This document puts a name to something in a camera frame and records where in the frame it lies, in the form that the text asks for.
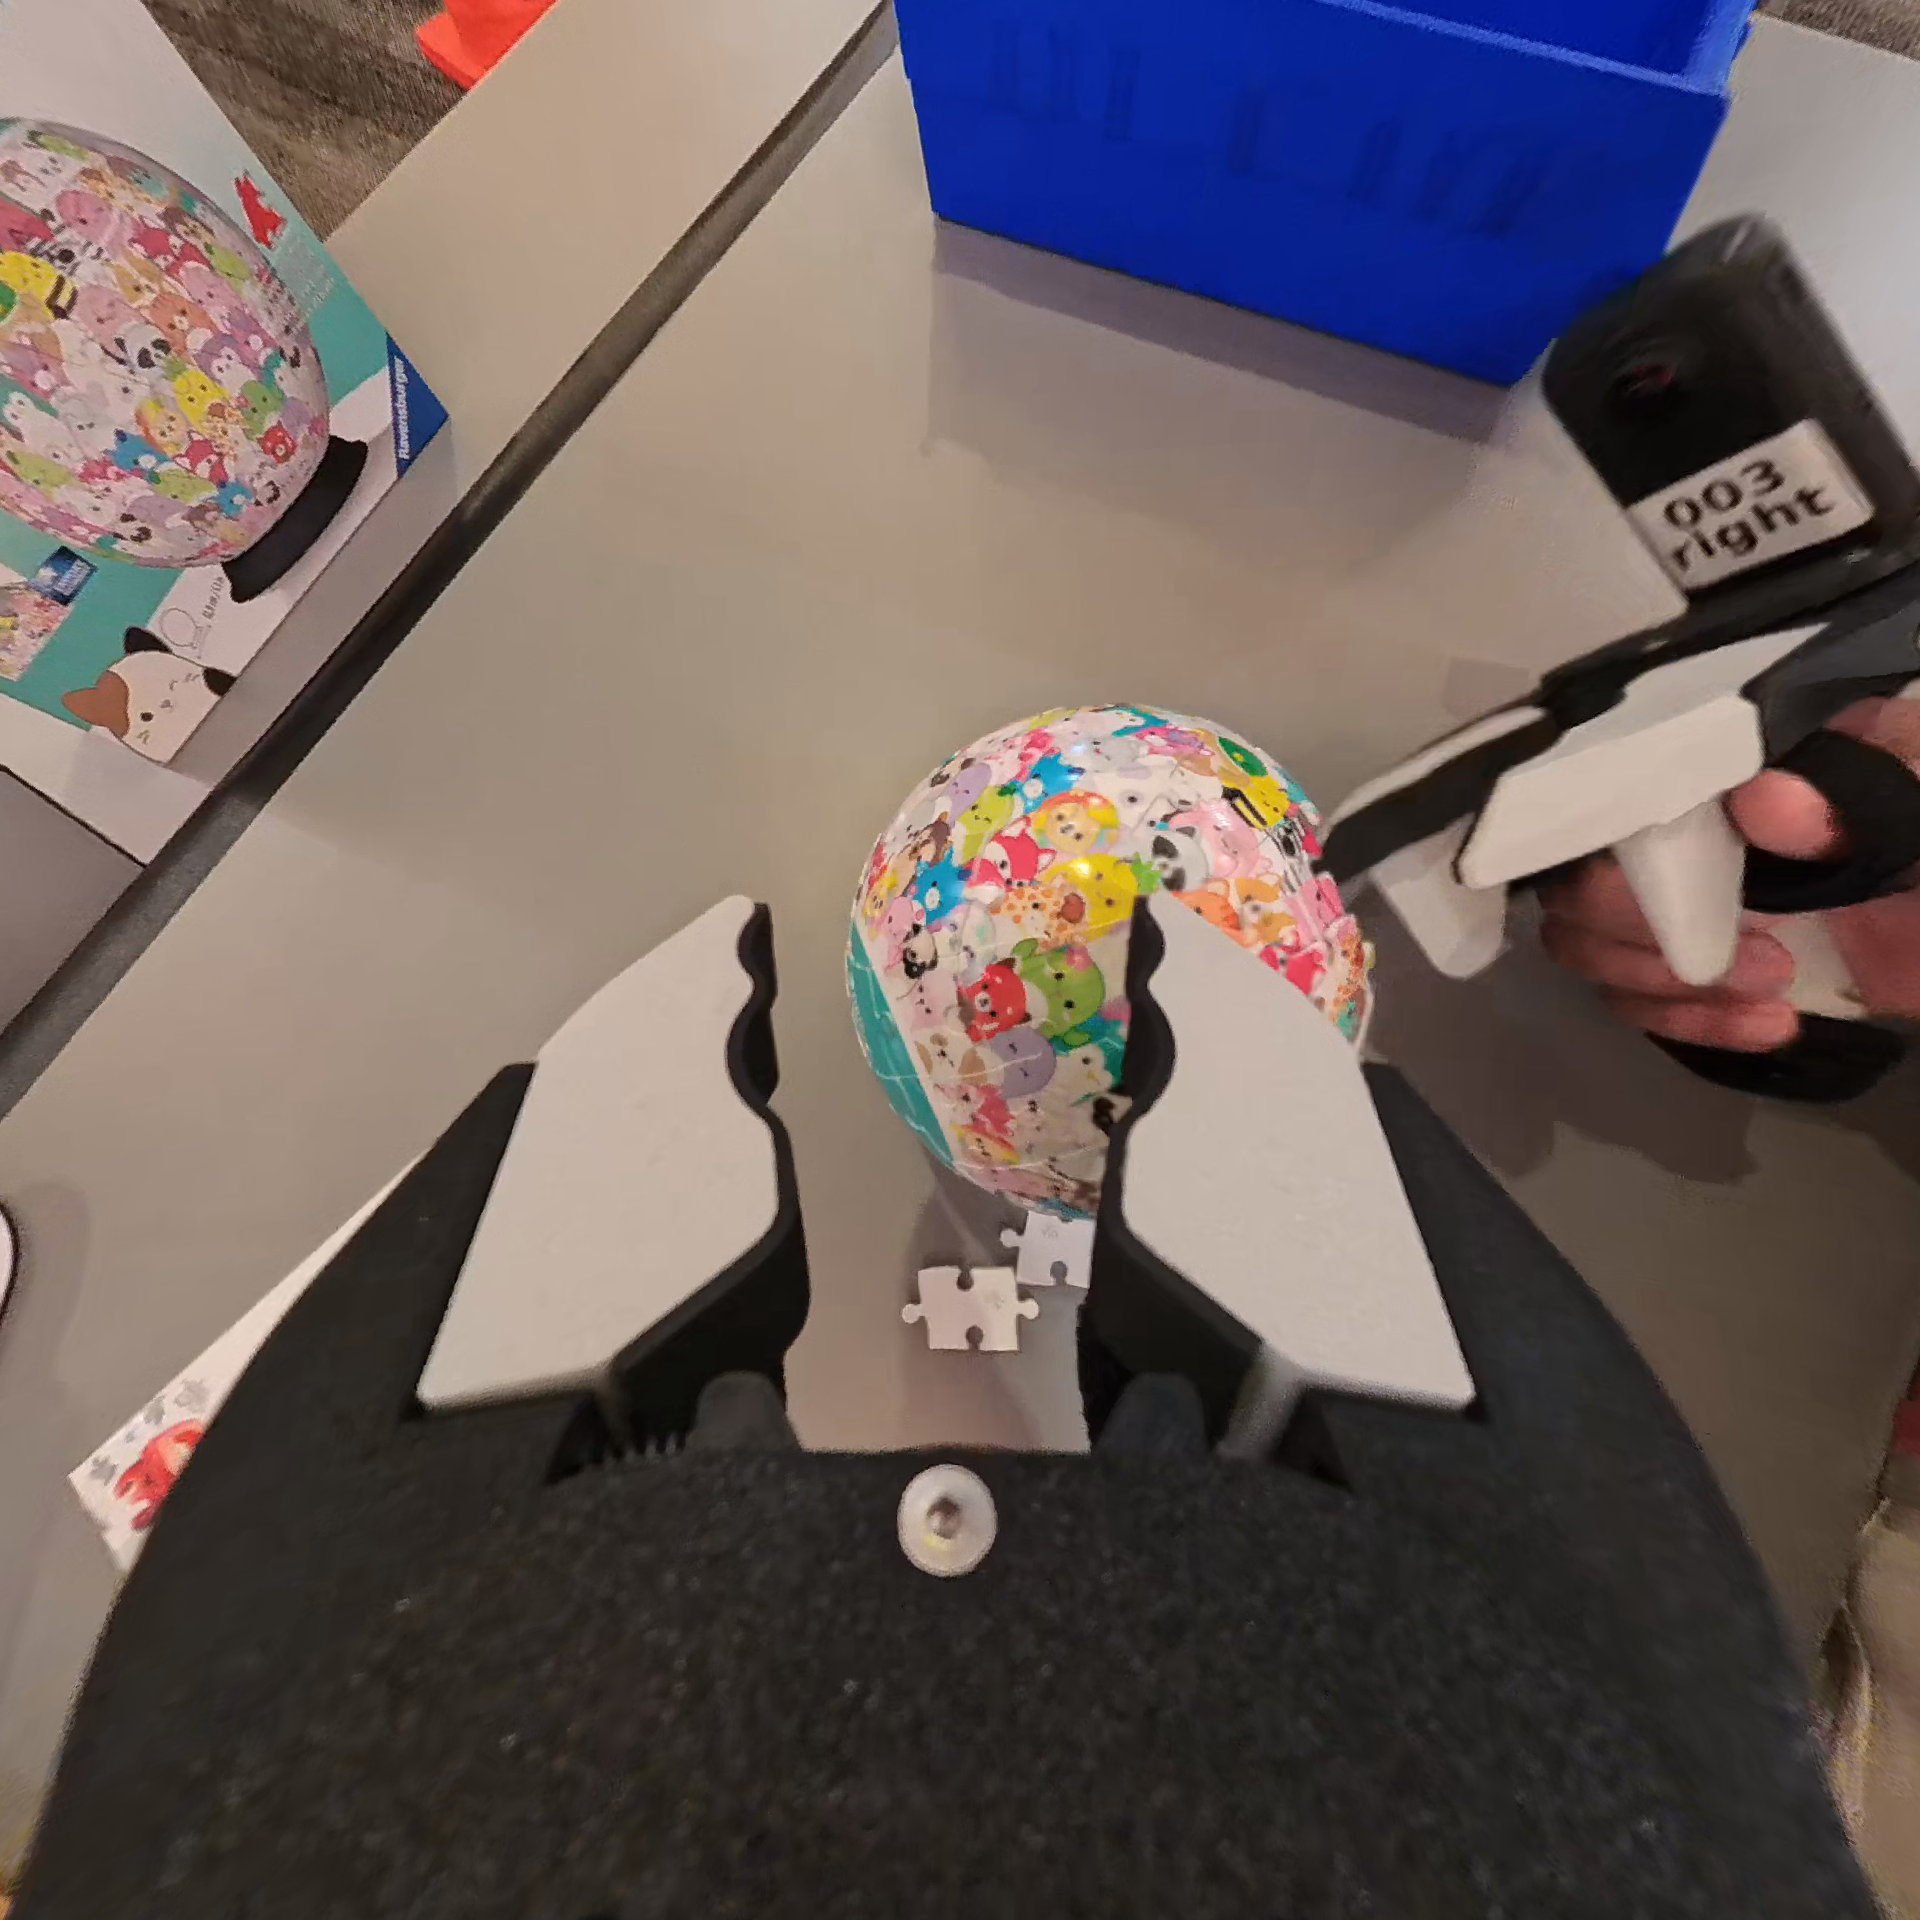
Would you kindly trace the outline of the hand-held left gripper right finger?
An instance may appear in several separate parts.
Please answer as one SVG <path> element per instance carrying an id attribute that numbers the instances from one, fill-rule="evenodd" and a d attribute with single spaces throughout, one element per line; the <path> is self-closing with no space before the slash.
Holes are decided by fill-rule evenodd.
<path id="1" fill-rule="evenodd" d="M 1311 1394 L 1465 1413 L 1475 1379 L 1355 1046 L 1161 893 L 1132 911 L 1124 995 L 1088 1424 L 1147 1378 L 1192 1392 L 1228 1459 L 1274 1452 Z"/>

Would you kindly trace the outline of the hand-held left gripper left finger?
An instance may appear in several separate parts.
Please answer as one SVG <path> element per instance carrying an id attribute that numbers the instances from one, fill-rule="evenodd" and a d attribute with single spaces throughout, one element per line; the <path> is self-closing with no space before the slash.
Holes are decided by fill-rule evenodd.
<path id="1" fill-rule="evenodd" d="M 783 1399 L 810 1276 L 771 1107 L 776 995 L 769 908 L 733 893 L 540 1046 L 417 1378 L 426 1411 L 586 1394 L 661 1448 L 718 1379 Z"/>

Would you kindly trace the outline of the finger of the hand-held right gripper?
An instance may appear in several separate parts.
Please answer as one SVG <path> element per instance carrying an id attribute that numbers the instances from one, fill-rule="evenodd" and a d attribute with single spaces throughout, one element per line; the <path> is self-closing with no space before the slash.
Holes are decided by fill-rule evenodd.
<path id="1" fill-rule="evenodd" d="M 1725 797 L 1762 765 L 1739 691 L 1599 718 L 1499 774 L 1455 871 L 1486 892 L 1605 851 L 1670 971 L 1714 986 L 1734 963 L 1748 861 Z"/>
<path id="2" fill-rule="evenodd" d="M 1324 868 L 1342 887 L 1369 883 L 1438 974 L 1473 978 L 1506 946 L 1509 887 L 1530 880 L 1480 890 L 1457 871 L 1502 774 L 1546 756 L 1584 723 L 1716 693 L 1744 695 L 1763 730 L 1757 685 L 1819 634 L 1819 625 L 1786 627 L 1631 670 L 1618 697 L 1590 718 L 1556 718 L 1543 691 L 1490 712 L 1357 785 L 1326 818 Z"/>

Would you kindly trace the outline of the colourful puzzle ball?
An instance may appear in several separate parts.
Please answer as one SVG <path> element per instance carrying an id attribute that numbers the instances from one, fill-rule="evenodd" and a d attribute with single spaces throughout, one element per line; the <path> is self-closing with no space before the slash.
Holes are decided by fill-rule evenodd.
<path id="1" fill-rule="evenodd" d="M 1051 707 L 959 747 L 879 833 L 846 942 L 890 1107 L 968 1183 L 1088 1217 L 1126 1111 L 1134 911 L 1166 896 L 1355 1043 L 1376 949 L 1318 870 L 1322 815 L 1214 721 Z"/>

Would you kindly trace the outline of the white puzzle piece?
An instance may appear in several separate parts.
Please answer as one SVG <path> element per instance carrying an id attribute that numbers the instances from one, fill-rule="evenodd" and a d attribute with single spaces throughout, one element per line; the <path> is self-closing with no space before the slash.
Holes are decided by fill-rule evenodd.
<path id="1" fill-rule="evenodd" d="M 920 1329 L 930 1351 L 1017 1354 L 1023 1328 L 1039 1312 L 1009 1266 L 928 1264 L 899 1321 Z"/>
<path id="2" fill-rule="evenodd" d="M 1020 1287 L 1068 1286 L 1085 1292 L 1091 1281 L 1095 1219 L 1081 1213 L 1026 1211 L 1015 1226 L 1002 1226 L 998 1241 Z"/>

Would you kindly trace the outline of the printed puzzle box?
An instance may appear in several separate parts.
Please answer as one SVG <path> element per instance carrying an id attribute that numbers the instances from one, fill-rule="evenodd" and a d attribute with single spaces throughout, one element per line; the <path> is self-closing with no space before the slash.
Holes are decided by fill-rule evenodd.
<path id="1" fill-rule="evenodd" d="M 174 763 L 445 426 L 256 163 L 4 117 L 4 697 Z"/>

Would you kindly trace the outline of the person's right hand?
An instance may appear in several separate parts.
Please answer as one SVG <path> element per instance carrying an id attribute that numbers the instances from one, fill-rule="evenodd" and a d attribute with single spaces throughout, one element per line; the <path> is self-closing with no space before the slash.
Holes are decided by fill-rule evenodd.
<path id="1" fill-rule="evenodd" d="M 1765 769 L 1725 799 L 1739 833 L 1757 849 L 1792 860 L 1833 860 L 1844 829 L 1833 808 L 1806 780 Z M 1692 986 L 1668 968 L 1638 900 L 1610 853 L 1599 853 L 1541 890 L 1541 946 L 1590 983 L 1627 1026 L 1672 1043 L 1765 1051 L 1792 1041 L 1795 953 L 1781 920 L 1744 914 L 1729 969 Z M 1841 969 L 1870 1015 L 1917 1015 L 1916 874 L 1874 901 L 1825 915 Z"/>

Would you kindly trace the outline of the blue plastic bin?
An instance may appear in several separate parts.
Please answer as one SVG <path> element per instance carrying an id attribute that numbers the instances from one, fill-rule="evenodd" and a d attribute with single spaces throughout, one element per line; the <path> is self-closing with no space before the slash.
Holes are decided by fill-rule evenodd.
<path id="1" fill-rule="evenodd" d="M 1639 276 L 1744 2 L 899 2 L 931 212 L 1499 388 Z"/>

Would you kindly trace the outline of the white instruction leaflet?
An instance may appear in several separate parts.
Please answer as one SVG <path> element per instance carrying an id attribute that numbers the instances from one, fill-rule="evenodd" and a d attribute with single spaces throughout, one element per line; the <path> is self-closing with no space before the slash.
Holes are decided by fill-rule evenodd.
<path id="1" fill-rule="evenodd" d="M 65 1475 L 115 1573 L 135 1563 L 164 1502 L 220 1403 L 220 1359 L 205 1347 Z"/>

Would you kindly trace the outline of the grey flat panel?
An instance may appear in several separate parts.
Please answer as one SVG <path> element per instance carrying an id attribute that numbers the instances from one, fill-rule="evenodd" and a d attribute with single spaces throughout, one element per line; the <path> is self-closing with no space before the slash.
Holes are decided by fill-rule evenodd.
<path id="1" fill-rule="evenodd" d="M 48 986 L 139 871 L 141 861 L 1 772 L 1 1026 Z"/>

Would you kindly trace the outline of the person's cream hoodie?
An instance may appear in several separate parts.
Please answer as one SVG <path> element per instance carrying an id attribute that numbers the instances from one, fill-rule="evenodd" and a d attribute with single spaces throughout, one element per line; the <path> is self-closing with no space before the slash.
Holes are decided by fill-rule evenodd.
<path id="1" fill-rule="evenodd" d="M 1846 1835 L 1883 1915 L 1917 1913 L 1917 1511 L 1861 1524 L 1818 1668 L 1818 1723 Z"/>

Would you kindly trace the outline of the orange traffic cone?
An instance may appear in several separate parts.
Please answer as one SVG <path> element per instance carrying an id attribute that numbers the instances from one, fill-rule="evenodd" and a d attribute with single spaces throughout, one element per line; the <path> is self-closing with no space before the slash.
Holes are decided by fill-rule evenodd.
<path id="1" fill-rule="evenodd" d="M 422 58 L 459 89 L 480 84 L 553 2 L 441 2 L 415 29 Z"/>

